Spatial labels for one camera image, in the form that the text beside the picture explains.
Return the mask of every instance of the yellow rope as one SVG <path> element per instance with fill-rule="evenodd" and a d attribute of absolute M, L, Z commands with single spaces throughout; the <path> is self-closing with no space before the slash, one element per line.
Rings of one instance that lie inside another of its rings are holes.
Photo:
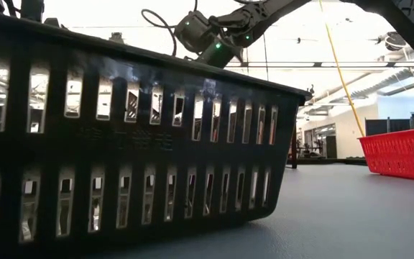
<path fill-rule="evenodd" d="M 321 11 L 323 13 L 322 0 L 319 0 L 319 5 L 321 6 Z M 354 113 L 354 117 L 356 119 L 357 126 L 359 127 L 359 131 L 362 134 L 362 137 L 365 137 L 364 130 L 362 129 L 362 125 L 360 124 L 359 116 L 357 116 L 356 108 L 354 107 L 354 104 L 352 103 L 351 94 L 348 91 L 348 87 L 346 83 L 344 82 L 343 73 L 341 72 L 341 69 L 339 67 L 339 62 L 338 62 L 338 58 L 336 57 L 334 42 L 331 38 L 330 27 L 328 26 L 327 21 L 325 21 L 325 28 L 327 29 L 327 35 L 328 35 L 328 39 L 330 40 L 331 51 L 333 52 L 333 57 L 335 58 L 336 68 L 338 69 L 338 74 L 339 74 L 339 78 L 341 79 L 341 84 L 343 85 L 344 91 L 346 92 L 346 95 L 348 96 L 349 104 L 351 105 L 352 112 Z"/>

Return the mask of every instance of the black plastic basket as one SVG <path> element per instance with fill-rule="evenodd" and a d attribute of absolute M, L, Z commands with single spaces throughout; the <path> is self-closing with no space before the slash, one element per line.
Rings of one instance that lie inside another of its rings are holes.
<path fill-rule="evenodd" d="M 9 71 L 8 81 L 0 80 L 0 255 L 6 258 L 270 215 L 298 106 L 310 98 L 1 15 L 0 69 Z M 34 74 L 48 75 L 45 93 L 32 87 Z M 82 82 L 78 107 L 65 103 L 70 80 Z M 111 107 L 98 104 L 107 94 Z M 98 106 L 109 113 L 97 115 Z"/>

